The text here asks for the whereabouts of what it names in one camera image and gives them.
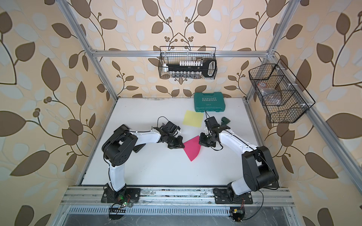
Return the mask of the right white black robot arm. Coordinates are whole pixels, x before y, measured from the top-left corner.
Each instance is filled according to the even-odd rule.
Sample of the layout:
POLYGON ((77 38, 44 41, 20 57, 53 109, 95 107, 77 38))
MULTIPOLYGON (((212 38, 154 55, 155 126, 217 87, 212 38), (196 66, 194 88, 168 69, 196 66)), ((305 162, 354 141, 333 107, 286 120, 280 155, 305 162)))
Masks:
POLYGON ((236 135, 226 124, 219 124, 215 117, 205 119, 207 133, 201 133, 199 144, 215 151, 224 147, 231 149, 241 158, 242 177, 227 185, 230 199, 266 188, 279 187, 279 175, 270 150, 265 146, 253 145, 236 135))

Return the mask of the pink square paper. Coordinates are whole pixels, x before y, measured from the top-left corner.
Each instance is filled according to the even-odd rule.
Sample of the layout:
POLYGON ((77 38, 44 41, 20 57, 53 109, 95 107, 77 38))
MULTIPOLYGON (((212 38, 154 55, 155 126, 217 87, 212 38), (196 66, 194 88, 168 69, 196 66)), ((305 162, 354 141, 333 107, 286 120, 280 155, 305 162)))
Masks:
POLYGON ((191 162, 199 155, 200 149, 201 145, 199 144, 199 136, 196 136, 184 143, 184 151, 191 162))

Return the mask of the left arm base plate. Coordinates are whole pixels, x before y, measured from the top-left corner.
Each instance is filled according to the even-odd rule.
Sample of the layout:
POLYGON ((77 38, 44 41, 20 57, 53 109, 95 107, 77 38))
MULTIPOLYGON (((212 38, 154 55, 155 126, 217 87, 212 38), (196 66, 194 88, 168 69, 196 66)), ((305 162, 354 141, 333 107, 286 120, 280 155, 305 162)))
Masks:
POLYGON ((115 192, 111 187, 104 186, 101 203, 137 203, 140 199, 140 188, 122 188, 115 192))

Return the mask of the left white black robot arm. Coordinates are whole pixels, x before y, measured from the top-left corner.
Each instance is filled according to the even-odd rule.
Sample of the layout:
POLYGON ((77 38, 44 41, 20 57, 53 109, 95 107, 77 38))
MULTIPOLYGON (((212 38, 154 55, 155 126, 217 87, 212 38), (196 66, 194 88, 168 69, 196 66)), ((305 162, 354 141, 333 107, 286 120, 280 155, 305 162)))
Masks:
POLYGON ((103 144, 103 159, 108 164, 108 185, 114 192, 126 186, 124 164, 131 153, 139 152, 146 144, 166 143, 169 149, 184 149, 181 128, 171 121, 149 131, 131 130, 125 124, 118 127, 103 144))

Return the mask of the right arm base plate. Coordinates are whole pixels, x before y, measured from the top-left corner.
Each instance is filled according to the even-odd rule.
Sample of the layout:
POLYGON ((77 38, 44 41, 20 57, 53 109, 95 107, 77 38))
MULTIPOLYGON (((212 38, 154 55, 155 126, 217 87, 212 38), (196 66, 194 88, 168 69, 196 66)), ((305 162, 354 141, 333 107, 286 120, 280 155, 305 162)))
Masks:
POLYGON ((216 204, 253 204, 250 192, 236 195, 231 188, 214 188, 213 194, 216 204))

